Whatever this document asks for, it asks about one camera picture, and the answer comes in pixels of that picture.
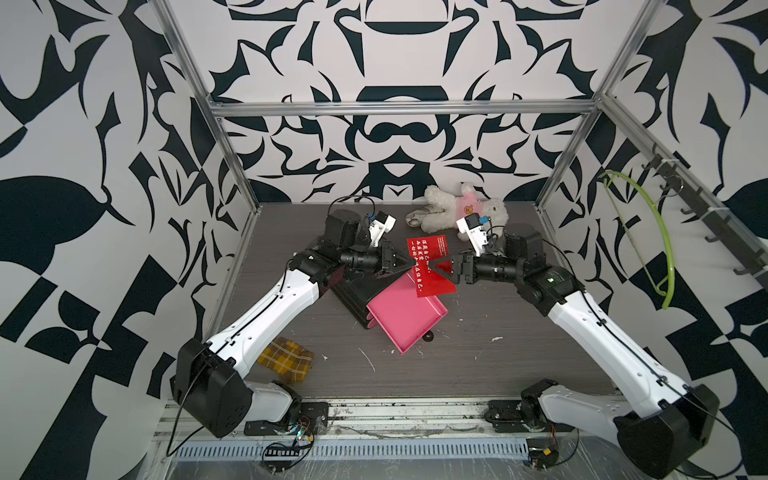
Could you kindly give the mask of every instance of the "hook rack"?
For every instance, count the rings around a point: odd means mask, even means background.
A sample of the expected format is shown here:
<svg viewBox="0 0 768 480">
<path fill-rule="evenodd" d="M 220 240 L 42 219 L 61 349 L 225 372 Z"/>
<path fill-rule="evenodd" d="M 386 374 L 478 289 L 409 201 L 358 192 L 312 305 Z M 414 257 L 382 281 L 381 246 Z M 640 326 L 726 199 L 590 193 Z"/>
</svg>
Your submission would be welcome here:
<svg viewBox="0 0 768 480">
<path fill-rule="evenodd" d="M 721 242 L 741 263 L 741 268 L 734 272 L 751 275 L 768 291 L 768 250 L 763 241 L 702 185 L 683 161 L 677 159 L 663 144 L 659 144 L 658 139 L 648 130 L 639 127 L 641 123 L 619 100 L 609 94 L 599 94 L 597 105 L 627 135 L 627 139 L 646 158 L 651 159 L 643 165 L 643 169 L 655 169 L 687 204 L 687 209 L 683 209 L 682 213 L 696 214 L 712 230 L 713 237 L 707 237 L 707 241 Z"/>
<path fill-rule="evenodd" d="M 652 152 L 655 151 L 656 145 L 652 148 Z M 713 236 L 704 239 L 709 243 L 721 242 L 739 260 L 742 267 L 733 269 L 736 275 L 752 275 L 768 291 L 768 275 L 765 274 L 768 272 L 768 250 L 733 215 L 730 208 L 701 185 L 678 159 L 665 160 L 660 154 L 655 154 L 653 160 L 643 168 L 655 169 L 667 182 L 662 187 L 661 198 L 680 197 L 688 205 L 687 209 L 680 209 L 680 212 L 684 215 L 696 214 L 712 230 Z M 676 192 L 675 195 L 667 194 L 670 190 Z"/>
</svg>

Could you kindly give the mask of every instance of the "pink shirt on teddy bear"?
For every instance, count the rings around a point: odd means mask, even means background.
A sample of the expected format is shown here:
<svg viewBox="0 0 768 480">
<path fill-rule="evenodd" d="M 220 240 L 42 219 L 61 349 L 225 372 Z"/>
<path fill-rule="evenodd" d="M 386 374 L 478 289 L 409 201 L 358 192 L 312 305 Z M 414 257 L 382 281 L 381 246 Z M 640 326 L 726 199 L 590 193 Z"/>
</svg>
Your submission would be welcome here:
<svg viewBox="0 0 768 480">
<path fill-rule="evenodd" d="M 478 199 L 477 192 L 472 191 L 462 197 L 456 197 L 456 220 L 472 214 L 482 217 L 482 210 L 482 200 Z"/>
</svg>

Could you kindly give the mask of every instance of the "gray wooden floor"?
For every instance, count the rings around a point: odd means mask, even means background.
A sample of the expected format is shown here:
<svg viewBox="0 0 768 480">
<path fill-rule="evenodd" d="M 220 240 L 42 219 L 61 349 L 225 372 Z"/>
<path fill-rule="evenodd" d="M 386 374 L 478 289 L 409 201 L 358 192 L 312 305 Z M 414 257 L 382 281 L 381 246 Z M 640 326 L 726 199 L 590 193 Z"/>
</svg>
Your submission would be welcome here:
<svg viewBox="0 0 768 480">
<path fill-rule="evenodd" d="M 364 213 L 365 204 L 344 206 Z M 386 236 L 406 251 L 406 238 L 425 234 L 406 225 L 413 205 L 384 205 L 398 219 Z M 326 205 L 266 204 L 243 262 L 224 325 L 251 307 L 280 278 L 285 262 L 323 232 Z M 509 223 L 541 230 L 531 204 L 507 203 Z M 449 249 L 469 247 L 447 230 Z M 548 250 L 550 263 L 556 262 Z M 332 292 L 304 310 L 282 335 L 315 353 L 302 396 L 514 396 L 542 378 L 590 394 L 612 393 L 596 363 L 549 319 L 521 299 L 511 284 L 459 285 L 440 296 L 448 308 L 433 329 L 434 341 L 419 340 L 400 355 L 380 327 L 363 329 Z M 249 380 L 267 382 L 276 373 L 256 364 Z"/>
</svg>

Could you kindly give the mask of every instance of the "black and white patterned wall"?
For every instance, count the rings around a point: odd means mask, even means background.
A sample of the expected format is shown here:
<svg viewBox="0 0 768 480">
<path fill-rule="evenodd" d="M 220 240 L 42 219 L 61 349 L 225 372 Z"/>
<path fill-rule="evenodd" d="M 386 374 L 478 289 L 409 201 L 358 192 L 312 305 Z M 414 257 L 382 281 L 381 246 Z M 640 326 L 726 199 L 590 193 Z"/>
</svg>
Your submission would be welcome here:
<svg viewBox="0 0 768 480">
<path fill-rule="evenodd" d="M 134 478 L 249 207 L 146 0 L 0 38 L 2 477 Z"/>
<path fill-rule="evenodd" d="M 755 0 L 670 0 L 617 89 L 618 98 L 674 151 L 756 235 L 766 241 L 768 186 L 768 5 Z M 731 478 L 768 475 L 768 293 L 737 276 L 736 259 L 677 197 L 659 202 L 677 269 L 674 299 L 662 310 L 621 228 L 599 175 L 619 170 L 656 200 L 658 177 L 647 159 L 603 116 L 578 152 L 546 210 L 577 275 L 611 318 L 667 368 L 720 398 L 710 444 L 691 461 Z M 667 256 L 653 214 L 616 180 L 612 193 L 651 276 Z"/>
<path fill-rule="evenodd" d="M 171 0 L 215 101 L 591 98 L 641 0 Z M 230 118 L 261 201 L 535 200 L 570 115 Z"/>
</svg>

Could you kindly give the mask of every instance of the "ventilation grille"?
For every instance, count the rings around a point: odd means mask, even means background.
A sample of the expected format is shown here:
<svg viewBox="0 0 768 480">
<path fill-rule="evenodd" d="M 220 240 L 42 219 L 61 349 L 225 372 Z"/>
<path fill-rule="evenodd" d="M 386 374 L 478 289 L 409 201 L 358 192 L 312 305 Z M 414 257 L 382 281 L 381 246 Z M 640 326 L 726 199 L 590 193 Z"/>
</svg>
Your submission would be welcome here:
<svg viewBox="0 0 768 480">
<path fill-rule="evenodd" d="M 261 460 L 271 441 L 223 440 L 189 442 L 177 453 L 177 462 Z M 343 460 L 418 460 L 424 458 L 517 458 L 528 459 L 525 439 L 318 439 L 306 459 Z"/>
</svg>

